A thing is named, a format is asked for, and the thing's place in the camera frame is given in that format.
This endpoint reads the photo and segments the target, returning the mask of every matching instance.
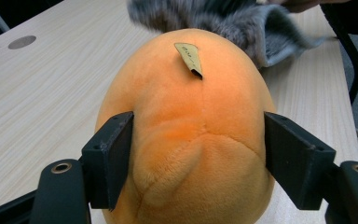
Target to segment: orange plush toy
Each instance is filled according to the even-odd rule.
[[[200,59],[195,76],[175,47]],[[123,65],[97,121],[134,112],[129,174],[108,223],[254,223],[274,179],[266,168],[269,90],[249,57],[202,30],[169,32]]]

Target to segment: desk surface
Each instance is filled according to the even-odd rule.
[[[307,34],[333,36],[317,7],[293,19]],[[26,35],[36,41],[7,47]],[[117,70],[155,35],[130,23],[124,0],[66,0],[0,35],[0,204],[36,189],[48,164],[80,157]],[[358,161],[335,39],[263,76],[279,114],[336,149],[336,163]],[[325,204],[321,211],[297,211],[276,186],[259,223],[324,223]],[[98,210],[92,218],[103,223]]]

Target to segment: plush toy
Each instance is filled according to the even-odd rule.
[[[279,5],[256,0],[129,0],[130,19],[150,30],[207,30],[230,40],[256,67],[270,67],[324,39],[304,35]]]
[[[178,43],[196,51],[182,47],[182,56]],[[198,58],[199,70],[185,57]],[[108,223],[260,218],[274,184],[264,143],[264,111],[274,105],[243,50],[197,29],[159,35],[120,69],[96,129],[126,111],[134,112],[130,167],[116,209],[103,211]]]

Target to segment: paper tag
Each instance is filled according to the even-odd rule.
[[[192,44],[187,43],[175,43],[176,49],[182,56],[183,61],[187,65],[190,71],[202,79],[202,70],[199,57],[199,49]]]

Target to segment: gray fluffy fabric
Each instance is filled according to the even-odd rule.
[[[304,35],[284,7],[252,0],[227,6],[229,2],[234,1],[130,0],[128,11],[132,22],[151,30],[198,28],[221,35],[244,50],[258,68],[296,57],[323,42]]]

